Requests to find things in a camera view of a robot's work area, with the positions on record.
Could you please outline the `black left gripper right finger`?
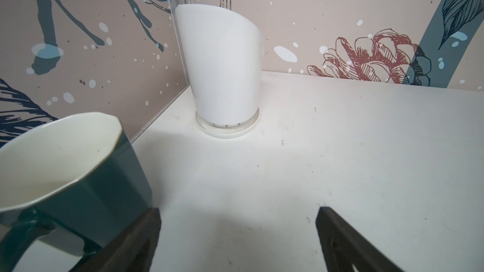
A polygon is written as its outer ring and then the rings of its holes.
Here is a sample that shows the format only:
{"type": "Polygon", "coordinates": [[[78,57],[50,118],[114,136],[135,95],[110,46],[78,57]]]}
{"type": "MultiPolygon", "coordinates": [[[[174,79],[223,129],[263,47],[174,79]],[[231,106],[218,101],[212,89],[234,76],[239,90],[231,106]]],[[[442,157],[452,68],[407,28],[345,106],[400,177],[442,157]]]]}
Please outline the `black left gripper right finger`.
{"type": "Polygon", "coordinates": [[[328,271],[403,271],[330,207],[320,207],[316,229],[328,271]]]}

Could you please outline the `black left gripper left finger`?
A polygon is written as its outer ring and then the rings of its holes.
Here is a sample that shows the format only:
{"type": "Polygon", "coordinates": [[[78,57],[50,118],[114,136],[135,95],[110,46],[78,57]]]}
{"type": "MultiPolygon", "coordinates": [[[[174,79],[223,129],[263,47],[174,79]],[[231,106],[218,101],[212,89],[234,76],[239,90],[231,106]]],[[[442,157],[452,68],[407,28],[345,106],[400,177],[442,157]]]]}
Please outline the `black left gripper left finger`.
{"type": "Polygon", "coordinates": [[[108,246],[72,271],[149,271],[161,225],[159,209],[147,209],[108,246]]]}

